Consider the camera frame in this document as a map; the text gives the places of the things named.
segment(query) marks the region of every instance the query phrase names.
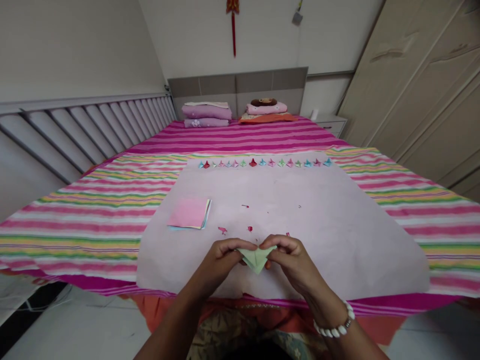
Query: white bead bracelet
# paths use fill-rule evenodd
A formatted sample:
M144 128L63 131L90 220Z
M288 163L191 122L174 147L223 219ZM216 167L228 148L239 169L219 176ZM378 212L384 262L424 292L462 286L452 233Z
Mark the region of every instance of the white bead bracelet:
M354 313L354 308L352 305L350 305L348 302L344 301L343 302L346 306L346 311L348 313L348 319L345 321L345 324L340 325L339 327L333 328L333 329L322 329L319 328L315 320L313 320L313 326L315 327L315 330L317 333L321 334L322 336L325 336L327 338L339 338L340 335L346 335L347 334L347 329L350 327L352 324L352 321L355 320L355 313Z

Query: finger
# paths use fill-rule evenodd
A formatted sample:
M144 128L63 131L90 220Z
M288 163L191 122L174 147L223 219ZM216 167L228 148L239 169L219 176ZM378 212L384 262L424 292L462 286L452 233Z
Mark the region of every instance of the finger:
M292 269L295 266L295 259L293 255L288 255L278 250L273 250L270 254L268 254L267 258L274 263L277 263L288 269Z
M221 261L226 267L226 270L230 272L236 264L242 261L243 257L239 251L231 251L218 261Z
M257 250L257 245L249 241L245 241L239 238L230 238L225 240L217 241L217 249L215 255L217 259L220 259L226 253L235 250L235 249L245 249L245 250Z
M268 249L272 246L286 248L288 252L294 252L299 248L300 240L285 235L269 235L260 245L260 249Z

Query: multicolored striped sheet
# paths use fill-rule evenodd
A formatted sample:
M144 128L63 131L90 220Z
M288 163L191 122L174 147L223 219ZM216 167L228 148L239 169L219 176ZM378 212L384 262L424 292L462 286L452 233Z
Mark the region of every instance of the multicolored striped sheet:
M170 293L135 285L140 238L188 159L326 151L425 251L430 294L356 301L363 315L411 315L480 295L480 205L355 148L305 118L296 122L182 128L159 134L0 225L0 268L62 280L104 295ZM304 306L288 300L263 300Z

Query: stuffed toy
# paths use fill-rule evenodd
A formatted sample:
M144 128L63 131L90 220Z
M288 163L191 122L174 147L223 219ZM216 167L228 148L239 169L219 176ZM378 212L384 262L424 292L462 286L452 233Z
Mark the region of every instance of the stuffed toy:
M260 107L260 106L273 106L277 105L277 100L271 97L264 97L261 99L254 99L251 101L253 106Z

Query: striped bedsheet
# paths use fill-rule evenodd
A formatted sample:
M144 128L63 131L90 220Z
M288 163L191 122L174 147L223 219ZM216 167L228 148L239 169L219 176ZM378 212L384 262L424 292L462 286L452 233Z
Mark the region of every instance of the striped bedsheet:
M410 233L430 264L428 294L354 302L361 315L411 315L480 294L480 205L356 148L305 118L189 128L174 122L0 225L0 268L62 280L103 295L170 293L135 285L142 232L188 159L326 151ZM305 306L288 300L262 300Z

